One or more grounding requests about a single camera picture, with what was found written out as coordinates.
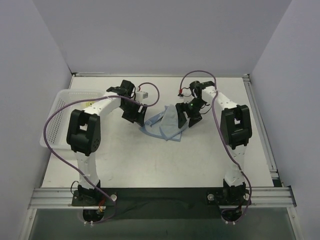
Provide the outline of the light blue towel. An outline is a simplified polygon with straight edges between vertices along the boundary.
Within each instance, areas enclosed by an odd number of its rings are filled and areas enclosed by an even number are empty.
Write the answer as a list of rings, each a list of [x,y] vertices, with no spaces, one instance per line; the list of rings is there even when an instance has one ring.
[[[147,136],[163,139],[165,141],[180,142],[182,132],[188,128],[186,122],[178,127],[178,113],[174,105],[165,106],[165,109],[145,121],[139,130]]]

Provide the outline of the yellow green patterned towel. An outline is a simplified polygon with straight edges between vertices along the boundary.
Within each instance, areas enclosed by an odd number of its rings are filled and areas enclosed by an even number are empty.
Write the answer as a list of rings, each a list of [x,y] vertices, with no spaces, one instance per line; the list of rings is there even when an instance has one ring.
[[[92,106],[94,103],[95,103],[95,101],[86,101],[86,102],[82,103],[82,107],[85,109],[85,108]]]

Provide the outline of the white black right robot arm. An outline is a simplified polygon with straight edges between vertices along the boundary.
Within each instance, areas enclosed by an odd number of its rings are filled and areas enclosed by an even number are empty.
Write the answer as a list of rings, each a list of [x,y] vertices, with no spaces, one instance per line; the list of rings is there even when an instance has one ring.
[[[219,137],[230,158],[229,168],[223,179],[221,198],[224,203],[233,205],[247,193],[243,171],[246,147],[252,137],[250,109],[245,104],[240,105],[230,100],[217,90],[213,81],[194,81],[188,89],[192,97],[190,101],[187,101],[188,97],[182,88],[178,93],[183,98],[183,102],[175,105],[178,127],[181,129],[185,124],[193,127],[203,119],[201,109],[206,105],[211,106]]]

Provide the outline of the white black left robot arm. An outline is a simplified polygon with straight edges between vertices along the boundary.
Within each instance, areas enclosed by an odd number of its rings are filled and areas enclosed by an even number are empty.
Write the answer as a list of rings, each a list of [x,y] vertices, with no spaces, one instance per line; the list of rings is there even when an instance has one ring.
[[[143,104],[146,98],[147,92],[136,90],[132,82],[123,80],[120,86],[108,88],[91,106],[71,112],[66,142],[77,160],[78,197],[83,197],[88,205],[97,205],[103,197],[96,167],[96,151],[102,141],[102,118],[119,108],[123,110],[123,119],[142,126],[147,111]]]

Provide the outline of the white perforated plastic basket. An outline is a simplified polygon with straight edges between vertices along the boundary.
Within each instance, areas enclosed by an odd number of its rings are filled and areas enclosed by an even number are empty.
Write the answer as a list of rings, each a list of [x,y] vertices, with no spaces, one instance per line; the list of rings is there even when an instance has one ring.
[[[79,100],[88,100],[100,98],[104,95],[101,90],[88,90],[88,89],[63,89],[59,91],[55,97],[49,116],[56,111],[59,111],[67,104]],[[83,110],[82,103],[80,102],[60,110],[48,123],[46,128],[46,137],[49,145],[54,150],[70,150],[70,146],[66,142],[67,131],[70,121],[71,112],[75,109]]]

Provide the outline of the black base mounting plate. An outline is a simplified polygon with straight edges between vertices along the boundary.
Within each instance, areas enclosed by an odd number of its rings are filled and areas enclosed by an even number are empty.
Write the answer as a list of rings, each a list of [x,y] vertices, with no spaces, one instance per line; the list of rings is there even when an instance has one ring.
[[[250,191],[229,187],[103,188],[72,191],[71,206],[85,221],[202,220],[237,222],[251,204]]]

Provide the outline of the aluminium right side rail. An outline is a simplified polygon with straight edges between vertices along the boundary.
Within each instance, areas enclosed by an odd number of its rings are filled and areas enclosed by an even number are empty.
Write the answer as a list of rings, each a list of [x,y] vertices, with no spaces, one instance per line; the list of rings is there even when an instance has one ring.
[[[252,88],[252,82],[249,74],[245,74],[242,78],[243,84],[248,96],[248,100],[252,109],[252,113],[256,122],[257,131],[259,134],[260,141],[262,143],[262,148],[264,155],[266,157],[266,162],[269,168],[270,176],[275,187],[283,187],[277,164],[274,159],[270,141],[266,132],[265,125],[255,98],[255,94]]]

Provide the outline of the aluminium rail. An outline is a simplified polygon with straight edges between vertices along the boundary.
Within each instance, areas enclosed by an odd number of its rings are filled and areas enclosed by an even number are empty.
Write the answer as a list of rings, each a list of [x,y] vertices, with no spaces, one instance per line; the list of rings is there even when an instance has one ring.
[[[106,188],[116,205],[144,203],[203,203],[214,206],[218,203],[214,188]],[[252,208],[289,208],[297,203],[290,187],[253,187]],[[33,191],[29,209],[88,209],[99,207],[98,203],[85,203],[72,194],[69,188],[37,188]]]
[[[262,143],[262,148],[264,155],[266,157],[266,162],[269,168],[270,176],[275,187],[283,187],[277,164],[274,159],[270,141],[266,132],[265,125],[255,98],[255,94],[252,88],[252,82],[249,74],[245,74],[242,78],[243,84],[248,96],[248,100],[252,109],[252,113],[256,122],[257,131],[259,134],[260,141]]]

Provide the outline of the aluminium front rail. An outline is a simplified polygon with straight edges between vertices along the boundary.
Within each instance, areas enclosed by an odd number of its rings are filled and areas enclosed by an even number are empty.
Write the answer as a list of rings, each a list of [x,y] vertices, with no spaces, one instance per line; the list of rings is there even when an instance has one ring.
[[[214,206],[218,203],[214,188],[106,188],[116,205],[144,203],[203,203]],[[253,187],[252,208],[289,208],[297,203],[290,187]],[[37,188],[33,191],[29,209],[88,209],[99,207],[98,203],[85,203],[72,194],[69,188]]]

